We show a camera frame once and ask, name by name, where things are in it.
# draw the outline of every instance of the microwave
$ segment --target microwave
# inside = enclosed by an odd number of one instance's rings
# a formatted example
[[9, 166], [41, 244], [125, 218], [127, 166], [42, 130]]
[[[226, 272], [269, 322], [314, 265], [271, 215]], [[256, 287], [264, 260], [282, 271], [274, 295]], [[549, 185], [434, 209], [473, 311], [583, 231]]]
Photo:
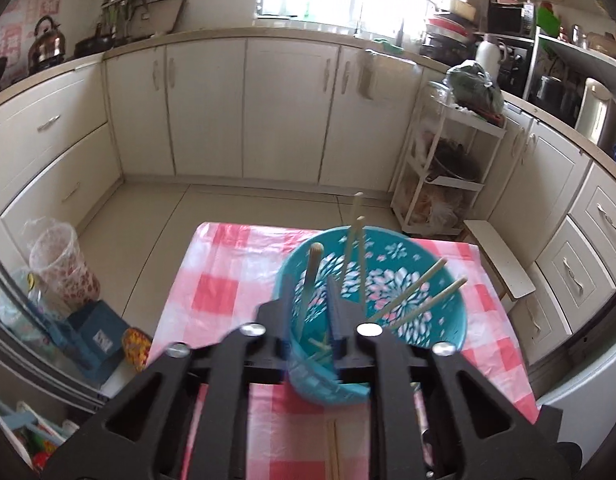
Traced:
[[490, 2], [487, 30], [491, 34], [534, 38], [534, 5]]

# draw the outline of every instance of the tiled floor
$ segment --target tiled floor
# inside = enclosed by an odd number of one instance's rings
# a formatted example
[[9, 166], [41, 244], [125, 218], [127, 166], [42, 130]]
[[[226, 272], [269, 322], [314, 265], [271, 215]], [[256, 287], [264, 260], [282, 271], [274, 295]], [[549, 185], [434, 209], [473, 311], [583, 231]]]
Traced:
[[[203, 222], [307, 229], [349, 223], [351, 197], [218, 186], [124, 184], [98, 212], [80, 244], [102, 298], [149, 334], [188, 243]], [[399, 230], [387, 203], [365, 200], [368, 225]]]

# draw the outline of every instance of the metal bolt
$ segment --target metal bolt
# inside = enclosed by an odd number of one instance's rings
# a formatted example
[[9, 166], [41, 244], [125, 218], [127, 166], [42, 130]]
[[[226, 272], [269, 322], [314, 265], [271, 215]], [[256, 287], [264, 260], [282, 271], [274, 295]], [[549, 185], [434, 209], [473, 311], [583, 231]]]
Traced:
[[266, 327], [259, 323], [246, 323], [239, 327], [239, 332], [248, 337], [258, 337], [266, 333]]
[[377, 323], [362, 323], [361, 325], [357, 325], [357, 333], [365, 337], [377, 337], [383, 331], [384, 329], [377, 325]]
[[432, 346], [432, 351], [440, 357], [447, 357], [457, 352], [457, 347], [452, 343], [442, 341], [441, 343], [435, 343]]
[[187, 355], [190, 354], [190, 347], [185, 343], [173, 343], [166, 348], [166, 354], [170, 357], [181, 359], [182, 357], [187, 357]]

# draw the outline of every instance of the teal bowl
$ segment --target teal bowl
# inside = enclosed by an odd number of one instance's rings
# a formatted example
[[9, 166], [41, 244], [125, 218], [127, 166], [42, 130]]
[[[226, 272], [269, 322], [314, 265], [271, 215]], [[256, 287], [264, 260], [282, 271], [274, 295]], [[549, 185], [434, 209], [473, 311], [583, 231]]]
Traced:
[[[339, 276], [343, 266], [347, 227], [324, 231], [297, 247], [277, 275], [275, 297], [278, 297], [282, 280], [290, 276], [295, 283], [294, 305], [291, 316], [291, 352], [288, 360], [288, 377], [293, 388], [303, 398], [325, 406], [358, 404], [365, 402], [370, 389], [366, 384], [342, 384], [338, 380], [332, 355], [324, 351], [328, 316], [326, 314], [326, 277]], [[394, 231], [379, 227], [366, 227], [366, 315], [372, 316], [386, 303], [396, 298], [437, 261], [416, 241]], [[300, 340], [296, 338], [301, 294], [306, 276], [310, 245], [323, 244], [323, 259], [317, 273], [315, 290], [310, 300], [306, 323]], [[408, 300], [379, 320], [380, 325], [401, 319], [454, 282], [456, 278], [445, 268], [441, 269]], [[358, 243], [354, 243], [352, 261], [341, 289], [342, 297], [359, 301]], [[466, 339], [466, 308], [459, 291], [445, 301], [421, 314], [397, 330], [397, 336], [411, 345], [429, 348], [437, 342], [448, 341], [461, 349]]]

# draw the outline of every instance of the pink checkered tablecloth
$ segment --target pink checkered tablecloth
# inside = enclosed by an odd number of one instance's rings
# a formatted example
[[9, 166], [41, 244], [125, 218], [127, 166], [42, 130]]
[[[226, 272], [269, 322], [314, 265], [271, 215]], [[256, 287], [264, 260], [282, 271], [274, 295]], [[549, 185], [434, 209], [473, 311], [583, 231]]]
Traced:
[[[219, 342], [252, 321], [269, 301], [284, 259], [317, 231], [234, 224], [201, 224], [186, 252], [157, 327], [150, 360], [169, 343], [196, 348]], [[455, 276], [467, 276], [461, 294], [468, 312], [462, 353], [531, 422], [538, 410], [517, 338], [473, 245], [418, 240], [448, 260]], [[248, 418], [248, 480], [332, 478], [328, 430], [335, 421], [340, 478], [368, 478], [370, 413], [366, 405], [324, 408], [302, 400], [292, 387], [253, 384]], [[195, 423], [205, 390], [197, 403]]]

